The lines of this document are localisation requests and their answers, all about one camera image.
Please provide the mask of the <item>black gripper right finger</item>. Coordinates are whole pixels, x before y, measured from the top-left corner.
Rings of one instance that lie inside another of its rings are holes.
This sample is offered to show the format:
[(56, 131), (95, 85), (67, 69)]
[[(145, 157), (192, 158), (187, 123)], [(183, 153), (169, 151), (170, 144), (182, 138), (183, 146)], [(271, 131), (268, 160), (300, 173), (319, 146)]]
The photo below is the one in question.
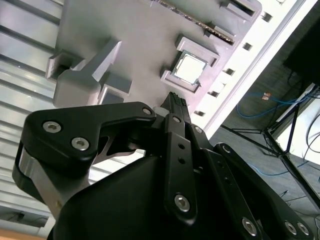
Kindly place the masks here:
[(179, 98), (178, 103), (192, 151), (225, 206), (232, 239), (314, 239), (308, 225), (230, 146), (210, 144), (203, 130), (191, 123), (186, 100)]

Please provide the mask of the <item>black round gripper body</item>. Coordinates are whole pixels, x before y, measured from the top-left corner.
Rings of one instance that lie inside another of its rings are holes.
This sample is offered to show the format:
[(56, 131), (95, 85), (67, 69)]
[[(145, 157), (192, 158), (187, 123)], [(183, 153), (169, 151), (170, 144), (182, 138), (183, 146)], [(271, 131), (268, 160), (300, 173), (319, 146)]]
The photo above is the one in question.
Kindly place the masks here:
[(186, 157), (143, 157), (74, 195), (53, 240), (237, 240), (213, 176)]

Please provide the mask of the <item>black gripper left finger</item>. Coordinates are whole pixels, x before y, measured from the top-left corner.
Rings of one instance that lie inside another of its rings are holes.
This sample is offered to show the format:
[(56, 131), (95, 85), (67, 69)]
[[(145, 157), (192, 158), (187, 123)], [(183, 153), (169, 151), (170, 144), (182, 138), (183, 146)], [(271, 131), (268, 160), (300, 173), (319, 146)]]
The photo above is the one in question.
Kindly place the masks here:
[(41, 110), (27, 116), (13, 179), (58, 221), (77, 193), (144, 157), (192, 160), (179, 99), (154, 112), (141, 102)]

